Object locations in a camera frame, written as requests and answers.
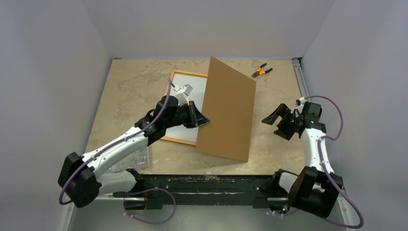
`beige work surface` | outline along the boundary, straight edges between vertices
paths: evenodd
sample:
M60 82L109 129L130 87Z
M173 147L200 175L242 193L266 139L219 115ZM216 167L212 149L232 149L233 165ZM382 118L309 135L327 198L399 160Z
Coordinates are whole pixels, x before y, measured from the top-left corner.
M273 174L279 168L299 173L304 151L295 134L290 141L261 123L280 103L293 107L300 97L289 60L222 60L250 76L261 64L273 71L256 78L256 95L248 162L206 155L192 146L156 141L149 147L151 174ZM93 122L86 152L125 133L155 108L173 69L207 74L210 60L113 60Z

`pliers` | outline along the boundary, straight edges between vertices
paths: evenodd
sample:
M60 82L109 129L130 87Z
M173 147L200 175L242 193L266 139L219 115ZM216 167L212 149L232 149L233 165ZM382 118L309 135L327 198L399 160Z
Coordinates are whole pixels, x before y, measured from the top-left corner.
M262 69L264 66L266 66L266 65L267 65L266 63L262 64L262 65L255 71L255 73L253 73L253 74L251 75L252 78L255 78L255 77L257 77L257 76L261 76L261 75L263 75L263 74L269 73L271 70L273 70L273 68L271 68L271 69L269 69L269 70L267 70L267 71L261 71L261 69Z

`brown board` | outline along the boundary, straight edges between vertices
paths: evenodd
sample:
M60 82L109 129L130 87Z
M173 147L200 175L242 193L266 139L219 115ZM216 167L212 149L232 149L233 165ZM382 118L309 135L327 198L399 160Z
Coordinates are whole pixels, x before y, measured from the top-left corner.
M196 149L248 161L256 82L211 57L202 113L210 123L199 128Z

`white panel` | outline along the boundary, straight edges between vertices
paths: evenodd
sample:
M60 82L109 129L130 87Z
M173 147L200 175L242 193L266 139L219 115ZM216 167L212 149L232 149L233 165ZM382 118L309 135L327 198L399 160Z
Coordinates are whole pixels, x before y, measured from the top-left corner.
M194 101L197 109L201 111L203 108L205 86L207 85L207 78L174 74L173 84L182 87L186 84L192 86L192 91L189 95L189 101ZM184 126L177 126L169 128L166 131L166 137L175 138L185 141L197 141L198 128L187 129Z
M302 57L334 0L83 0L116 58Z
M0 54L0 230L55 231L110 57L80 0L1 0Z
M406 0L336 1L302 60L309 94L343 111L343 134L327 151L364 215L361 230L408 227L407 12ZM334 136L339 116L318 102Z

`clear plastic box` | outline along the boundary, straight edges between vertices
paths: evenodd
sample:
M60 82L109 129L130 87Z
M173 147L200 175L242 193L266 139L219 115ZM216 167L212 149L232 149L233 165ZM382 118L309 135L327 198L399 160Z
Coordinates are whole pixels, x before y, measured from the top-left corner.
M121 161L110 167L107 172L116 173L128 168L143 170L144 168L149 167L149 164L149 149L146 147L123 158Z

